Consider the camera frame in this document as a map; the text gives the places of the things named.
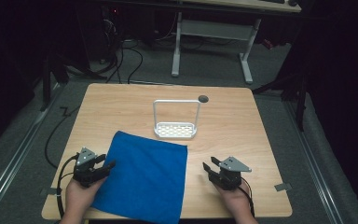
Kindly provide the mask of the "person's left hand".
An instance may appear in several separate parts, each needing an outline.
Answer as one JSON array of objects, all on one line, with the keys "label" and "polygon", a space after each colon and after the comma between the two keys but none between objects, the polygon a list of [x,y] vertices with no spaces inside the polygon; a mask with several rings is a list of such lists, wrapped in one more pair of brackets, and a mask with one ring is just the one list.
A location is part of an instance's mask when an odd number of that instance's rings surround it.
[{"label": "person's left hand", "polygon": [[95,195],[105,178],[84,188],[74,179],[71,179],[65,192],[65,211],[63,217],[82,217],[94,201]]}]

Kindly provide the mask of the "white plastic rack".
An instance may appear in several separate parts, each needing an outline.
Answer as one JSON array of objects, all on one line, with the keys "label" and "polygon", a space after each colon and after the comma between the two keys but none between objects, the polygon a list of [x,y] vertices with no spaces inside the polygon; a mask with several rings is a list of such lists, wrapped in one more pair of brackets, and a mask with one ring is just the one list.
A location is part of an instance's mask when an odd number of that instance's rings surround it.
[{"label": "white plastic rack", "polygon": [[[158,121],[158,104],[196,104],[195,120],[189,121]],[[198,119],[201,102],[199,100],[168,100],[159,99],[153,102],[154,133],[159,138],[192,139],[198,130]]]}]

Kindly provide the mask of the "metal floor rail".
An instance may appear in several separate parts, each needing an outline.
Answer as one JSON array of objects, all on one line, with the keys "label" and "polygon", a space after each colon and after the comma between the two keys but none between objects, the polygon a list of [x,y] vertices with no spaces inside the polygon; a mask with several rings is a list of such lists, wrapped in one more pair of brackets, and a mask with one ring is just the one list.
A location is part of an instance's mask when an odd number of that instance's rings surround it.
[{"label": "metal floor rail", "polygon": [[305,156],[306,164],[309,168],[309,172],[315,188],[318,192],[319,198],[323,204],[325,213],[327,214],[331,224],[344,224],[341,214],[337,209],[336,202],[333,198],[332,192],[328,187],[325,178],[321,172],[321,169],[316,161],[310,144],[303,131],[298,128],[296,123],[296,112],[294,106],[291,103],[282,103],[292,125],[295,128],[297,138],[299,139],[303,154]]},{"label": "metal floor rail", "polygon": [[51,105],[64,88],[65,84],[54,84],[48,103],[34,98],[15,116],[0,137],[0,202],[25,160]]}]

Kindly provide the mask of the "white-legged wooden desk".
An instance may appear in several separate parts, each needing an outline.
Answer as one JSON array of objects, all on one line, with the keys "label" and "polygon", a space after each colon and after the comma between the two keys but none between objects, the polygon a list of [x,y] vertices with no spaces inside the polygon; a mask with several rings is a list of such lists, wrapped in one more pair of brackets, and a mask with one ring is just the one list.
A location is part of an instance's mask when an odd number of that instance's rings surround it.
[{"label": "white-legged wooden desk", "polygon": [[[278,13],[297,15],[302,8],[296,0],[173,0],[179,7],[212,7],[213,9],[246,9],[255,13]],[[183,35],[211,37],[227,40],[245,41],[247,46],[239,54],[242,73],[247,84],[253,83],[248,64],[252,46],[262,19],[257,16],[250,24],[234,24],[228,21],[211,19],[184,19],[182,12],[176,14],[175,49],[172,58],[172,76],[180,74],[181,38]]]}]

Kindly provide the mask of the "person's right hand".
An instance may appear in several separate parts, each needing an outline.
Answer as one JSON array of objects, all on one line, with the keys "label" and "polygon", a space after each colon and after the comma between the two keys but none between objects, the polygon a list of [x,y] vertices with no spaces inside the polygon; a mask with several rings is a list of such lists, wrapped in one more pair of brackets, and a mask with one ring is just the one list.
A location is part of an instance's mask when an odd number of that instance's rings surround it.
[{"label": "person's right hand", "polygon": [[217,185],[214,185],[214,187],[220,193],[224,205],[233,217],[252,216],[250,202],[246,196],[250,191],[244,180],[242,180],[240,186],[234,190],[223,190]]}]

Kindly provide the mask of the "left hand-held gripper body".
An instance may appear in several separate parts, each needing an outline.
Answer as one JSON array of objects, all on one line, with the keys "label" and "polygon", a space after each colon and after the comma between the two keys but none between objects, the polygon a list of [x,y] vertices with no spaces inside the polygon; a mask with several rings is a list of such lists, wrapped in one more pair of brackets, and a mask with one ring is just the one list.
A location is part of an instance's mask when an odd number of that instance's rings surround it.
[{"label": "left hand-held gripper body", "polygon": [[97,156],[99,155],[86,147],[82,147],[77,154],[73,179],[82,187],[89,188],[93,183],[108,176],[102,173],[103,167],[94,167],[95,164],[98,164],[95,162]]}]

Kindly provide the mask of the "black computer tower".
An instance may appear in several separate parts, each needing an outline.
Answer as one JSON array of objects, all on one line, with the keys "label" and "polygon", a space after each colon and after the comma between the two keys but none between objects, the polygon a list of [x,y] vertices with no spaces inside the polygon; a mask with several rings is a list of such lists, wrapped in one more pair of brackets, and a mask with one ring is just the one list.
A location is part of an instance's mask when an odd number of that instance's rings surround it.
[{"label": "black computer tower", "polygon": [[93,3],[76,5],[76,13],[89,60],[112,61],[122,35],[118,14],[112,7]]}]

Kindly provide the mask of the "black metal stand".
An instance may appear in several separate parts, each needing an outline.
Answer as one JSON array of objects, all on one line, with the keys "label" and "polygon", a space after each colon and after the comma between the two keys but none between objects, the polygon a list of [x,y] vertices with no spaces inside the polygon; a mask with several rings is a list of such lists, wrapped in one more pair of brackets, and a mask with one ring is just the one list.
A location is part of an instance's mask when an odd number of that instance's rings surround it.
[{"label": "black metal stand", "polygon": [[58,84],[66,85],[69,82],[69,75],[67,69],[68,66],[74,67],[75,70],[79,71],[81,74],[95,79],[104,79],[102,73],[107,71],[107,68],[104,68],[100,71],[92,71],[90,68],[83,66],[76,61],[70,60],[69,58],[56,52],[48,53],[45,60],[43,61],[43,104],[41,107],[42,111],[46,111],[48,109],[48,106],[52,103],[51,77],[55,77]]},{"label": "black metal stand", "polygon": [[303,73],[292,74],[286,77],[278,77],[274,81],[252,90],[253,94],[282,89],[281,99],[283,101],[296,101],[295,120],[297,128],[303,132],[303,116],[305,111],[308,76]]}]

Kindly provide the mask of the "blue cloth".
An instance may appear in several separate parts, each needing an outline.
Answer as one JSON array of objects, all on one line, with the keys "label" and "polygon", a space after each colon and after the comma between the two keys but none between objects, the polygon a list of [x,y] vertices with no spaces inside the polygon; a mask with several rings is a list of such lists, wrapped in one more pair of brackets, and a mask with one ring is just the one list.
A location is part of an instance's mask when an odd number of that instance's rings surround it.
[{"label": "blue cloth", "polygon": [[187,147],[118,131],[106,156],[116,166],[92,206],[153,224],[178,224],[186,182]]}]

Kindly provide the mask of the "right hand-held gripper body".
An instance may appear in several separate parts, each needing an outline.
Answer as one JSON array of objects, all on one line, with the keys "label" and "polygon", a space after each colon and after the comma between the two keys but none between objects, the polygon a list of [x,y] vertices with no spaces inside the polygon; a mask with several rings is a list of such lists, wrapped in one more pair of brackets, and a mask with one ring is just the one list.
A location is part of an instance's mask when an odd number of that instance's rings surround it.
[{"label": "right hand-held gripper body", "polygon": [[235,157],[228,157],[221,161],[219,172],[212,170],[209,180],[223,190],[234,190],[240,186],[242,172],[251,172],[252,169]]}]

